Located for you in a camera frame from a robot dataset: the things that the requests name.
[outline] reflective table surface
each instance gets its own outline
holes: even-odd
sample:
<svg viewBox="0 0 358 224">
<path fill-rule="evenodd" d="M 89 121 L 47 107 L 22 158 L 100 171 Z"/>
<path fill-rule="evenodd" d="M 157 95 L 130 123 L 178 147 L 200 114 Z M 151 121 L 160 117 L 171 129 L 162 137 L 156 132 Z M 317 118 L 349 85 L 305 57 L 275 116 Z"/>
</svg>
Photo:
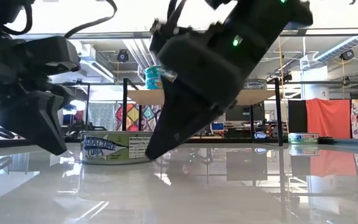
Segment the reflective table surface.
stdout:
<svg viewBox="0 0 358 224">
<path fill-rule="evenodd" d="M 68 147 L 0 149 L 0 224 L 358 223 L 358 147 L 186 144 L 123 166 Z"/>
</svg>

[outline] wooden shelf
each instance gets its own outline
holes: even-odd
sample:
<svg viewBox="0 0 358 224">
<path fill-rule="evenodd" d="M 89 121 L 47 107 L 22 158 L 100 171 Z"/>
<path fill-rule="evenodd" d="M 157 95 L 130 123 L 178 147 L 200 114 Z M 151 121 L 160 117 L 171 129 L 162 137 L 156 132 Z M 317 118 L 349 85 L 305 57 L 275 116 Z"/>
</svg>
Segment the wooden shelf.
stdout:
<svg viewBox="0 0 358 224">
<path fill-rule="evenodd" d="M 237 105 L 255 105 L 274 96 L 274 90 L 241 90 Z M 163 105 L 163 90 L 128 90 L 128 97 L 140 105 Z"/>
</svg>

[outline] green led light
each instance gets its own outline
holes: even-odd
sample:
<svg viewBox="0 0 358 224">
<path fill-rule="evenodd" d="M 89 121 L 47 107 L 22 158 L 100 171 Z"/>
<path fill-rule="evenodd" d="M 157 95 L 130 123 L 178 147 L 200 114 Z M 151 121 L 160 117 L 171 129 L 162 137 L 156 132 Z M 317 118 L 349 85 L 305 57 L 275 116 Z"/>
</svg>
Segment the green led light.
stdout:
<svg viewBox="0 0 358 224">
<path fill-rule="evenodd" d="M 233 46 L 237 47 L 239 45 L 239 41 L 238 40 L 233 40 Z"/>
</svg>

